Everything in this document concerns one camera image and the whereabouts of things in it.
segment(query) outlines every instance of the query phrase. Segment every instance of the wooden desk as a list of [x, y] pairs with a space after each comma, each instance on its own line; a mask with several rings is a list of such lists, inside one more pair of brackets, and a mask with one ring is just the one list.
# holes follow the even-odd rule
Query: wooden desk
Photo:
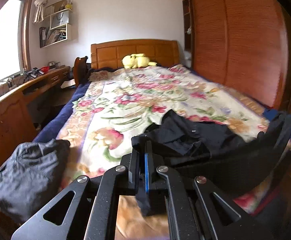
[[[0, 97], [0, 166], [20, 143], [31, 142], [37, 135], [27, 104], [61, 83], [69, 71], [70, 67], [53, 70]], [[11, 225], [11, 220], [1, 212], [0, 225], [2, 228]]]

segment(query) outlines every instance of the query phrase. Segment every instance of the white wall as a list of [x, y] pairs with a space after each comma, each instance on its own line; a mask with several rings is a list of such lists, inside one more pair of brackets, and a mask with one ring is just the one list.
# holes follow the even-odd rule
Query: white wall
[[47, 65], [47, 51], [45, 49], [40, 49], [39, 40], [39, 29], [40, 24], [34, 24], [33, 18], [35, 14], [36, 7], [33, 4], [35, 0], [32, 0], [31, 10], [30, 10], [30, 22], [29, 22], [29, 50], [30, 50], [30, 61], [31, 67], [42, 68]]
[[93, 43], [142, 38], [177, 40], [183, 58], [182, 0], [72, 1], [73, 40], [41, 49], [46, 52], [46, 62], [73, 66], [76, 57], [84, 56], [91, 62]]

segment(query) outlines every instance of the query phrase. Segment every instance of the sliding wardrobe door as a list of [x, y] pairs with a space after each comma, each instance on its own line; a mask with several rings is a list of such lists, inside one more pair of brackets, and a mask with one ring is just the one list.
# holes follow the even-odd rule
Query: sliding wardrobe door
[[227, 35], [224, 0], [190, 0], [192, 67], [206, 79], [224, 83]]
[[229, 37], [225, 85], [278, 108], [285, 86], [287, 31], [276, 0], [225, 0]]

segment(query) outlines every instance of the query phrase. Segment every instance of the triangular cutout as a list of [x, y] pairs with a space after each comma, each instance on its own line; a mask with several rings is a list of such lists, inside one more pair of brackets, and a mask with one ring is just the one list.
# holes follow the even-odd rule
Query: triangular cutout
[[74, 191], [69, 191], [52, 208], [43, 215], [43, 218], [57, 226], [62, 225], [65, 215], [74, 197]]
[[241, 219], [240, 214], [230, 207], [217, 193], [211, 193], [210, 198], [223, 226], [230, 225]]

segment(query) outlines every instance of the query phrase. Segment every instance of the bed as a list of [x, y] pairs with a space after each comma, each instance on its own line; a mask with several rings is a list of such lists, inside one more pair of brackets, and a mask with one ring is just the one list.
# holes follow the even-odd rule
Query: bed
[[[146, 53], [165, 67], [125, 70], [122, 59]], [[176, 41], [126, 40], [91, 45], [91, 66], [77, 58], [74, 78], [77, 90], [60, 114], [34, 141], [69, 140], [71, 155], [61, 188], [79, 175], [96, 177], [119, 164], [132, 150], [131, 137], [151, 123], [160, 123], [173, 109], [191, 121], [227, 124], [252, 140], [265, 131], [265, 107], [238, 91], [208, 82], [179, 63]], [[253, 213], [267, 193], [271, 176], [236, 202]], [[143, 218], [134, 197], [121, 196], [116, 238], [168, 237], [166, 216]]]

